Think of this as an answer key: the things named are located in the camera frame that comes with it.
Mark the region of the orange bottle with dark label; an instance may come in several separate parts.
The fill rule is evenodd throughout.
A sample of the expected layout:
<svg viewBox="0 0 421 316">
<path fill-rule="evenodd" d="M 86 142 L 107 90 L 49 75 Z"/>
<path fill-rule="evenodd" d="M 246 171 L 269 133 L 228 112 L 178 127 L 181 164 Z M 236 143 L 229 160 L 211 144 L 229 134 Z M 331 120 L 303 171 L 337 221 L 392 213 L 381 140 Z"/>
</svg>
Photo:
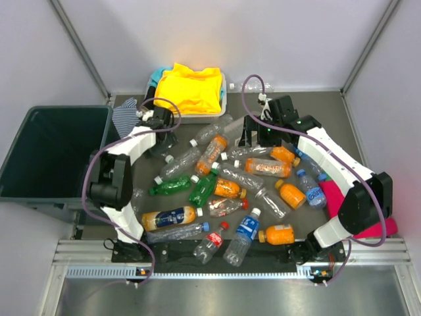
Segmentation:
<svg viewBox="0 0 421 316">
<path fill-rule="evenodd" d="M 157 230 L 167 226 L 192 223 L 203 216 L 201 207 L 178 207 L 169 211 L 156 211 L 141 216 L 141 224 L 146 231 Z"/>
</svg>

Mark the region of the clear jar without cap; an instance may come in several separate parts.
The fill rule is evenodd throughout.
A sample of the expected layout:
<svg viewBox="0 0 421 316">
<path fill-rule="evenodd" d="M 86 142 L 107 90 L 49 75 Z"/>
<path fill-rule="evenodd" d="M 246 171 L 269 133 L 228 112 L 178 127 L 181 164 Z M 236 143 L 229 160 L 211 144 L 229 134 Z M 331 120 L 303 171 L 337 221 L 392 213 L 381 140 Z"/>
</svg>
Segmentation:
<svg viewBox="0 0 421 316">
<path fill-rule="evenodd" d="M 278 219 L 284 219 L 289 213 L 288 206 L 274 192 L 266 188 L 260 189 L 256 195 L 256 199 L 260 201 L 263 208 Z"/>
</svg>

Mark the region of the large clear bottle with label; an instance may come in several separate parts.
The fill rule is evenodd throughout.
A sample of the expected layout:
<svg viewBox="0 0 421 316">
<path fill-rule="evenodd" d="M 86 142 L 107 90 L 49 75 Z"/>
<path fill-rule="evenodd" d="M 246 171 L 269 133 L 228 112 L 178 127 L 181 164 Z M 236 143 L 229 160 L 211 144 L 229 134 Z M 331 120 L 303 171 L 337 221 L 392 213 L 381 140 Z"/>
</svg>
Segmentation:
<svg viewBox="0 0 421 316">
<path fill-rule="evenodd" d="M 244 118 L 241 117 L 225 127 L 224 134 L 230 145 L 235 145 L 235 143 L 241 139 L 243 133 L 243 124 Z"/>
</svg>

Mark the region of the clear bottle white cap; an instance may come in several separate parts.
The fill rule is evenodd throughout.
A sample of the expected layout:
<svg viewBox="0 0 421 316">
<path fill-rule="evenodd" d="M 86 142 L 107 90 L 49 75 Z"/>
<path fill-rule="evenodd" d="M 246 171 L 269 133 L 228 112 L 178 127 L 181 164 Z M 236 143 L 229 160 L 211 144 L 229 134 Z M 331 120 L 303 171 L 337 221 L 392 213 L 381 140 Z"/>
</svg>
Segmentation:
<svg viewBox="0 0 421 316">
<path fill-rule="evenodd" d="M 201 151 L 197 147 L 192 147 L 179 157 L 174 158 L 170 163 L 165 165 L 158 176 L 154 177 L 157 184 L 162 184 L 166 180 L 180 176 L 191 166 L 198 162 L 201 157 Z"/>
</svg>

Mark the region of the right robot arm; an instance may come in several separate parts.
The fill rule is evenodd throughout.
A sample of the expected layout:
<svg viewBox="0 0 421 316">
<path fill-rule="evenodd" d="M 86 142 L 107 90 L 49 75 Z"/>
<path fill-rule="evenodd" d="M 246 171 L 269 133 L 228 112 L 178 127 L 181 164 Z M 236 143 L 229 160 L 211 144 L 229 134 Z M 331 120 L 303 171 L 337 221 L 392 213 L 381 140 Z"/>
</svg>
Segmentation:
<svg viewBox="0 0 421 316">
<path fill-rule="evenodd" d="M 263 131 L 296 145 L 326 171 L 341 190 L 344 199 L 338 214 L 307 235 L 308 255 L 323 260 L 331 246 L 354 238 L 375 225 L 380 225 L 382 245 L 387 236 L 386 220 L 391 214 L 393 182 L 386 172 L 373 173 L 338 146 L 313 116 L 299 117 L 290 96 L 275 99 L 273 121 L 262 120 L 253 113 L 249 118 Z"/>
</svg>

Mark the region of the red cap crushed bottle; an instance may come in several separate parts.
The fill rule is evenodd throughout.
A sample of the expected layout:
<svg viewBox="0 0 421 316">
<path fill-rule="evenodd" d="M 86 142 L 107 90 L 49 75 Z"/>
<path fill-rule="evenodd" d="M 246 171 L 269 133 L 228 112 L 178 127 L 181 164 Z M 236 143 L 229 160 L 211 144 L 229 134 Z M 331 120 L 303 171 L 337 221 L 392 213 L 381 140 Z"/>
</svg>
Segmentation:
<svg viewBox="0 0 421 316">
<path fill-rule="evenodd" d="M 214 199 L 207 203 L 207 209 L 211 217 L 224 217 L 237 211 L 238 209 L 247 210 L 249 202 L 247 199 Z"/>
</svg>

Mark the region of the red cap cola bottle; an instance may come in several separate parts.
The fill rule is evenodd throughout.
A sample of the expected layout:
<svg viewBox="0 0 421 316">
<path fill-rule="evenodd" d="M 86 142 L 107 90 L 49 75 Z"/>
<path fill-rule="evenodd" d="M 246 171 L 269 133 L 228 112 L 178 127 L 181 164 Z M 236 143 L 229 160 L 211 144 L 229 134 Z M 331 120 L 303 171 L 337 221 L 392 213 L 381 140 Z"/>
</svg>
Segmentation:
<svg viewBox="0 0 421 316">
<path fill-rule="evenodd" d="M 223 233 L 229 229 L 226 221 L 220 223 L 219 227 L 207 234 L 201 243 L 193 250 L 193 256 L 203 265 L 207 264 L 223 244 Z"/>
</svg>

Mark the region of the orange bottle tall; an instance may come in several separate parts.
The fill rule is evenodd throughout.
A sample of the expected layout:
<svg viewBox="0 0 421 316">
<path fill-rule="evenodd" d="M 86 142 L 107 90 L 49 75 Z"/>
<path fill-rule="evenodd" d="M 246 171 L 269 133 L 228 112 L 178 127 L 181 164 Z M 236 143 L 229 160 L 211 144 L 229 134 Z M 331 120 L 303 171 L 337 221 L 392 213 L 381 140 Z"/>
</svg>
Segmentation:
<svg viewBox="0 0 421 316">
<path fill-rule="evenodd" d="M 215 136 L 207 146 L 206 150 L 199 158 L 195 172 L 199 176 L 206 176 L 210 173 L 212 164 L 218 159 L 220 154 L 225 150 L 228 145 L 228 140 L 220 135 Z"/>
</svg>

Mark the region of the clear crushed bottle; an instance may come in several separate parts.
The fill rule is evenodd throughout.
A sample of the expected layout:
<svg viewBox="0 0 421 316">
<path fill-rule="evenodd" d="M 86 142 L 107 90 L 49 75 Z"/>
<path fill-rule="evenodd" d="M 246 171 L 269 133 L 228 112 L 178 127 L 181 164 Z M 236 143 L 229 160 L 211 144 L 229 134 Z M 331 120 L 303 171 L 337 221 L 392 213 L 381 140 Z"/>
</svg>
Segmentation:
<svg viewBox="0 0 421 316">
<path fill-rule="evenodd" d="M 264 186 L 264 180 L 262 178 L 243 171 L 229 163 L 214 162 L 212 168 L 218 171 L 219 177 L 232 181 L 250 192 L 257 193 Z"/>
</svg>

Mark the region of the blue cap bottle by right arm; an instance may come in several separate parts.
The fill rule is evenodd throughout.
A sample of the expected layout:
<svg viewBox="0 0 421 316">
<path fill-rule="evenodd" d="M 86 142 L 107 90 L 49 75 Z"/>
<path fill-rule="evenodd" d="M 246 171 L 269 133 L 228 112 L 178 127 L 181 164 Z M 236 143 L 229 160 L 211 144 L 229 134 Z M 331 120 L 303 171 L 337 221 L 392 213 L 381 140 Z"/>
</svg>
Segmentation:
<svg viewBox="0 0 421 316">
<path fill-rule="evenodd" d="M 297 147 L 294 147 L 294 151 L 297 156 L 305 163 L 305 165 L 310 169 L 311 173 L 315 176 L 318 182 L 322 182 L 328 179 L 327 174 L 323 169 L 307 154 L 303 153 Z"/>
</svg>

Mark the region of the blue label water bottle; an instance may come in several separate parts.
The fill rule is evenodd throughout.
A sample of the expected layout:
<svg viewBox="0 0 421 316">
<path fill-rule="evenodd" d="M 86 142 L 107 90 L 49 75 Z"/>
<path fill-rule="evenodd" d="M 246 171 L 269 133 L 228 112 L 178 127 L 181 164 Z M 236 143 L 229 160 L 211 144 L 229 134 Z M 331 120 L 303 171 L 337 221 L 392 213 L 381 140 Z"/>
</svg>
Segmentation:
<svg viewBox="0 0 421 316">
<path fill-rule="evenodd" d="M 233 267 L 239 267 L 257 232 L 259 230 L 259 217 L 261 215 L 261 210 L 259 208 L 253 208 L 249 215 L 246 215 L 240 222 L 239 226 L 236 229 L 235 236 L 229 243 L 225 253 L 225 261 Z"/>
</svg>

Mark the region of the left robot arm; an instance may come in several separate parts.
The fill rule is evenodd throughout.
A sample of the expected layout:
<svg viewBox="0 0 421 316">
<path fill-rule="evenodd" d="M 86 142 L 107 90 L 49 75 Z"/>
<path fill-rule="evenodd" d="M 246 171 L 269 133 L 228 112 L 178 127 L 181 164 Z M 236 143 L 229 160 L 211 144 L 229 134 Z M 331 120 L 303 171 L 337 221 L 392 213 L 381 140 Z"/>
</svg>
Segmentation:
<svg viewBox="0 0 421 316">
<path fill-rule="evenodd" d="M 144 153 L 175 129 L 174 115 L 164 107 L 144 108 L 136 113 L 137 123 L 119 140 L 106 145 L 91 156 L 83 184 L 84 196 L 106 214 L 105 219 L 126 246 L 135 261 L 144 260 L 149 245 L 142 241 L 144 228 L 136 219 L 131 199 L 132 165 Z"/>
</svg>

